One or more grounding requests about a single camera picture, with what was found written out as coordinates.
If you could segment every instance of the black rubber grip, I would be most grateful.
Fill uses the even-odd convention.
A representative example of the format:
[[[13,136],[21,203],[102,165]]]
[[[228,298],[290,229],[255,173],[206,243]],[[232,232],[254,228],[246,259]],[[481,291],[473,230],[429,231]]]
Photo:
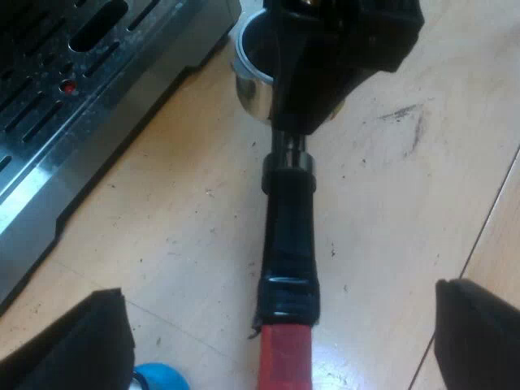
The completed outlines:
[[[319,319],[319,282],[314,259],[313,194],[309,172],[279,169],[269,175],[262,275],[253,327],[314,325]]]

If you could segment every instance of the black plastic piece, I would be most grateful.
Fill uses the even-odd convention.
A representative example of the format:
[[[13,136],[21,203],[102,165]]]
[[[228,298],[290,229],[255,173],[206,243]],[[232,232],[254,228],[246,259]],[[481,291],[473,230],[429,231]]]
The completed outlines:
[[[520,311],[469,280],[436,286],[435,355],[448,390],[520,388]]]
[[[128,390],[134,347],[121,291],[94,292],[0,361],[0,388]]]
[[[394,72],[424,23],[418,0],[265,0],[278,44],[271,122],[311,134],[377,71]]]
[[[274,323],[314,325],[319,282],[314,259],[312,174],[284,168],[270,174],[262,275],[253,328]]]

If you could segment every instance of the stain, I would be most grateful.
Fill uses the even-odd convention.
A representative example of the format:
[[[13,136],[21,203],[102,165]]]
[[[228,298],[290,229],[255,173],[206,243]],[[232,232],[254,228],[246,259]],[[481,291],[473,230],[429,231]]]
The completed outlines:
[[[380,116],[378,119],[386,120],[386,119],[405,118],[407,115],[411,114],[412,111],[416,110],[420,106],[422,106],[422,105],[421,104],[412,104],[411,106],[401,108],[400,110],[392,112],[391,114],[386,114],[386,115]]]
[[[421,112],[421,115],[419,116],[417,124],[415,125],[414,143],[412,144],[412,149],[411,149],[410,153],[413,153],[415,148],[417,148],[417,145],[419,145],[419,142],[421,141],[421,138],[423,137],[423,133],[424,133],[424,114]]]
[[[414,140],[412,141],[410,148],[403,152],[403,158],[409,157],[417,149],[417,145],[419,145],[419,142],[423,138],[424,129],[424,111],[421,111],[414,128]]]

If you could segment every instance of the wooden table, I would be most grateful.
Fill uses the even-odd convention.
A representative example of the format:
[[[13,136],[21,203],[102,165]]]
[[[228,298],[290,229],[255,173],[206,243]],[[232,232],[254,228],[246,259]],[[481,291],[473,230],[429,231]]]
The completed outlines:
[[[520,305],[520,3],[421,3],[399,72],[356,89],[310,139],[315,389],[443,388],[427,351],[438,279],[463,274]],[[180,86],[72,216],[0,318],[0,357],[121,287],[137,362],[172,364],[194,389],[254,388],[270,131],[236,99],[232,53]]]

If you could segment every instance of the drip tray grate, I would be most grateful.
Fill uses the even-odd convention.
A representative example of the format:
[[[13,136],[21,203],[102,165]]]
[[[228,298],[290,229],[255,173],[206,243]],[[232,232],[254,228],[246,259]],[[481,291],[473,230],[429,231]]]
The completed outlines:
[[[64,212],[240,12],[238,0],[0,4],[0,312]]]

